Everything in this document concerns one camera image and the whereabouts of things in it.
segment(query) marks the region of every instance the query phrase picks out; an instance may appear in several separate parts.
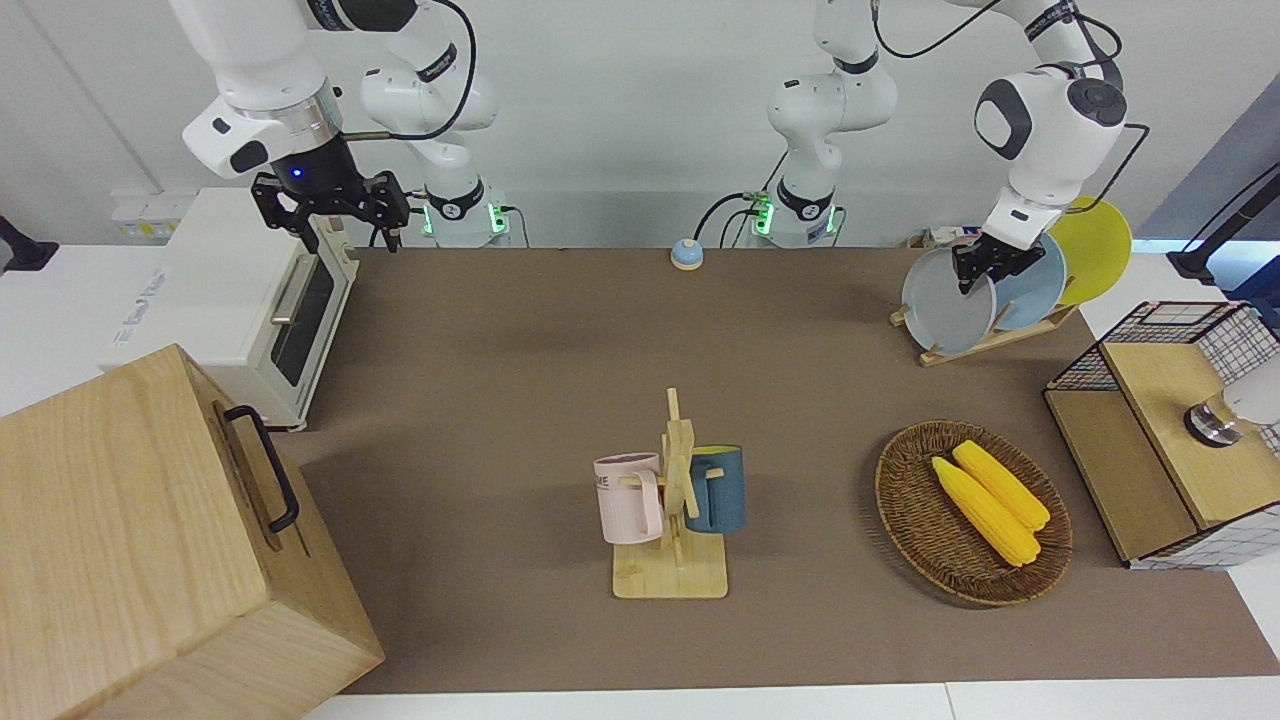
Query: oven handle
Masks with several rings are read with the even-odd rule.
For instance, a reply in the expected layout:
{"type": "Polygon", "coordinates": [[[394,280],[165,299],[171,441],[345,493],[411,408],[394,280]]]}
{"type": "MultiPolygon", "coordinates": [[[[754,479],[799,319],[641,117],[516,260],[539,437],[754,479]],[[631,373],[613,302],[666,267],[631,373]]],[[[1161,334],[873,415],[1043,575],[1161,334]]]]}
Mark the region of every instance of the oven handle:
{"type": "Polygon", "coordinates": [[[284,292],[280,293],[279,302],[271,310],[273,325],[292,325],[298,319],[298,310],[302,309],[302,300],[307,296],[307,287],[311,284],[311,275],[316,272],[320,261],[315,255],[302,255],[293,264],[289,273],[289,282],[284,283],[284,292]]]}
{"type": "Polygon", "coordinates": [[[236,407],[223,413],[223,418],[225,418],[228,423],[234,423],[241,418],[253,420],[253,428],[257,430],[257,437],[262,441],[262,448],[266,450],[266,459],[271,462],[271,470],[275,473],[275,480],[280,483],[280,496],[284,497],[284,515],[280,515],[275,520],[268,523],[266,529],[275,534],[284,532],[285,528],[292,525],[298,519],[298,496],[293,495],[293,486],[289,484],[289,475],[284,471],[280,456],[275,452],[275,443],[273,443],[271,437],[266,434],[266,423],[262,421],[262,416],[257,414],[257,410],[248,405],[237,405],[236,407]]]}

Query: wicker basket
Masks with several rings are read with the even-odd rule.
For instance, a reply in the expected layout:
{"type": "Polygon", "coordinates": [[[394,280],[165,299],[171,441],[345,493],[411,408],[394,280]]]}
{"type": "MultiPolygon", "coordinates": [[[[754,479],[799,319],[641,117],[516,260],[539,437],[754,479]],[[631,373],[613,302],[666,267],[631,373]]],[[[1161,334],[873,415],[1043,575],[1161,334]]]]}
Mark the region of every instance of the wicker basket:
{"type": "Polygon", "coordinates": [[[1071,520],[1039,466],[1005,438],[978,425],[931,420],[893,437],[876,465],[876,502],[890,538],[929,582],[966,601],[1014,605],[1043,596],[1071,562],[1071,520]],[[938,484],[929,459],[950,459],[951,448],[972,439],[1021,479],[1050,511],[1036,533],[1041,553],[1012,568],[978,534],[938,484]]]}

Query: wooden mug stand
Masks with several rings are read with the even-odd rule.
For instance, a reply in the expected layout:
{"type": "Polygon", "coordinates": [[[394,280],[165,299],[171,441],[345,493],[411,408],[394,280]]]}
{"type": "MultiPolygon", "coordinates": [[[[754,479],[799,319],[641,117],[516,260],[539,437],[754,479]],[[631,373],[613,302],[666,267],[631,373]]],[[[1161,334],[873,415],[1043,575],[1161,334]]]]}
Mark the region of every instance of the wooden mug stand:
{"type": "MultiPolygon", "coordinates": [[[[662,434],[666,523],[660,539],[613,546],[613,594],[623,600],[703,598],[728,594],[724,536],[685,528],[685,512],[699,516],[689,468],[694,456],[694,423],[680,416],[676,388],[667,388],[667,432],[662,434]]],[[[639,484],[640,479],[623,482],[639,484]]]]}
{"type": "MultiPolygon", "coordinates": [[[[1066,286],[1065,287],[1071,287],[1071,281],[1074,281],[1074,279],[1075,279],[1074,277],[1066,278],[1066,286]]],[[[1027,340],[1029,337],[1036,337],[1038,334],[1044,334],[1047,332],[1056,331],[1057,328],[1062,327],[1062,323],[1065,323],[1068,320],[1068,318],[1070,318],[1071,315],[1074,315],[1076,313],[1076,310],[1079,309],[1079,305],[1059,305],[1048,315],[1046,315],[1044,319],[1042,319],[1041,322],[1036,323],[1034,325],[1028,325],[1025,328],[1020,328],[1020,329],[1016,329],[1016,331],[997,331],[996,325],[1000,324],[1000,320],[1002,320],[1005,318],[1005,315],[1009,314],[1010,310],[1012,310],[1012,307],[1014,307],[1014,304],[1009,302],[1004,307],[1000,309],[1000,313],[996,315],[996,320],[991,324],[992,325],[991,332],[987,333],[987,337],[984,337],[982,340],[982,342],[979,342],[978,345],[973,346],[972,350],[969,350],[966,352],[961,352],[959,355],[938,355],[938,352],[937,352],[938,346],[934,345],[933,347],[929,347],[924,352],[920,354],[920,357],[919,357],[920,365],[923,365],[925,368],[932,368],[934,365],[941,365],[943,363],[950,363],[952,360],[959,360],[960,357],[968,357],[970,355],[977,355],[979,352],[986,352],[988,350],[993,350],[996,347],[1002,347],[1005,345],[1009,345],[1009,343],[1012,343],[1012,342],[1018,342],[1020,340],[1027,340]]],[[[900,328],[900,327],[905,325],[906,324],[906,311],[908,311],[908,306],[906,305],[899,307],[896,313],[893,313],[892,315],[888,316],[890,324],[893,325],[895,328],[900,328]]]]}

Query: oven door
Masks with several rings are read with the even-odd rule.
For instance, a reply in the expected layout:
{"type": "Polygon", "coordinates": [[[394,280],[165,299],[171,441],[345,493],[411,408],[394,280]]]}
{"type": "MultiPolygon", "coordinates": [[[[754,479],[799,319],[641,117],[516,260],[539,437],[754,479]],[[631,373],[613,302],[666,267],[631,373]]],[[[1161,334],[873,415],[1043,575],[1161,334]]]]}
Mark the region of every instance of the oven door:
{"type": "Polygon", "coordinates": [[[328,242],[320,242],[315,255],[294,259],[271,313],[270,320],[276,329],[264,359],[264,365],[269,366],[262,368],[264,377],[270,378],[269,384],[280,397],[288,398],[294,413],[278,424],[305,421],[349,287],[328,242]]]}

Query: corn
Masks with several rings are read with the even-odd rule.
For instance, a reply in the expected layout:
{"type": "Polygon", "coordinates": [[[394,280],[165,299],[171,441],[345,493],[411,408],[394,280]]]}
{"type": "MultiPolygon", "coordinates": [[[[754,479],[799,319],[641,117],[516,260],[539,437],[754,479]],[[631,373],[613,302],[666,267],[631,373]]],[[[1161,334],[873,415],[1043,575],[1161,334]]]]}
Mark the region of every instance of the corn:
{"type": "Polygon", "coordinates": [[[1006,562],[1021,568],[1036,560],[1039,555],[1036,536],[978,480],[942,457],[933,459],[933,471],[956,507],[1006,562]]]}
{"type": "Polygon", "coordinates": [[[1048,509],[1044,503],[980,445],[966,439],[956,446],[951,455],[966,473],[987,488],[987,492],[996,496],[996,500],[1007,507],[1024,528],[1032,532],[1044,529],[1044,524],[1048,523],[1048,509]]]}

